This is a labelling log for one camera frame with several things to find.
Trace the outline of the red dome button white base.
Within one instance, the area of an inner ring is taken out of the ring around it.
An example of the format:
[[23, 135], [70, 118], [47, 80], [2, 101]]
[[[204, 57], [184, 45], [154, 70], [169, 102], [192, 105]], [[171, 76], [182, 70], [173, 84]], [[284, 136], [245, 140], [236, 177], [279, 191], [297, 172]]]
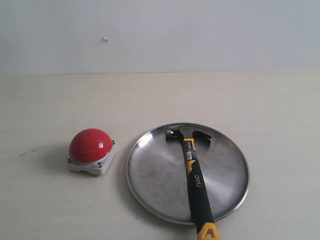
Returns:
[[88, 128], [77, 133], [70, 142], [67, 166], [73, 172], [102, 176], [118, 151], [118, 146], [105, 131]]

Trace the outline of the yellow black claw hammer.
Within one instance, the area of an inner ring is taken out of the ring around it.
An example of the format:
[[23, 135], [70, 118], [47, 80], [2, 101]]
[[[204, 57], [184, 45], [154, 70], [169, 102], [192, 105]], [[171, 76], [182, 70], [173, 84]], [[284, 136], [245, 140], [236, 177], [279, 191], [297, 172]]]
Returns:
[[167, 128], [165, 136], [168, 140], [181, 141], [187, 177], [187, 194], [191, 219], [196, 226], [198, 240], [219, 240], [210, 202], [207, 194], [205, 180], [197, 156], [196, 140], [200, 139], [207, 146], [211, 144], [211, 136], [186, 126]]

